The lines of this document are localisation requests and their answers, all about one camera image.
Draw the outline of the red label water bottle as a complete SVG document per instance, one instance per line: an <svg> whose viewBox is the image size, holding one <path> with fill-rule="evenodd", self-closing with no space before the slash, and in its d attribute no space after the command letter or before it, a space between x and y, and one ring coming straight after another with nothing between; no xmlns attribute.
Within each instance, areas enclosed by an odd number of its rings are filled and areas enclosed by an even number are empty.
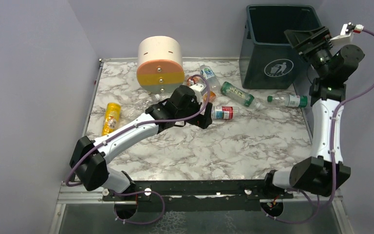
<svg viewBox="0 0 374 234"><path fill-rule="evenodd" d="M240 114L240 108L237 106L213 106L211 118L213 120L233 120Z"/></svg>

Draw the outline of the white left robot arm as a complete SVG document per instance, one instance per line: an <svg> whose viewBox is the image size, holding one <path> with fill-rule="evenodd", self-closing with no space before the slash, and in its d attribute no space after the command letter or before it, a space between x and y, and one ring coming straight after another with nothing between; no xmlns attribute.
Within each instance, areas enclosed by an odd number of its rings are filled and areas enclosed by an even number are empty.
<svg viewBox="0 0 374 234"><path fill-rule="evenodd" d="M134 182L126 172L111 169L108 164L131 146L166 129L187 123L206 129L212 124L213 105L204 102L199 94L200 91L181 85L169 98L149 106L122 128L93 140L80 138L69 163L70 174L79 179L74 185L83 185L87 191L100 187L117 193L126 191Z"/></svg>

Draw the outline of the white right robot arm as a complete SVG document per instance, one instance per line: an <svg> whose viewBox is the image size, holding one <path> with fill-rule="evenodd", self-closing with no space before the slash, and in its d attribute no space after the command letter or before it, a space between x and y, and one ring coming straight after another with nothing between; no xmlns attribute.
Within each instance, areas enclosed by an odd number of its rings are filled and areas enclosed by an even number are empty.
<svg viewBox="0 0 374 234"><path fill-rule="evenodd" d="M347 23L332 37L327 27L310 31L286 30L289 44L318 74L309 95L314 115L314 132L309 156L289 170L272 170L264 179L263 193L275 197L290 190L333 197L351 175L340 150L340 119L346 98L346 81L364 58L351 43L363 25Z"/></svg>

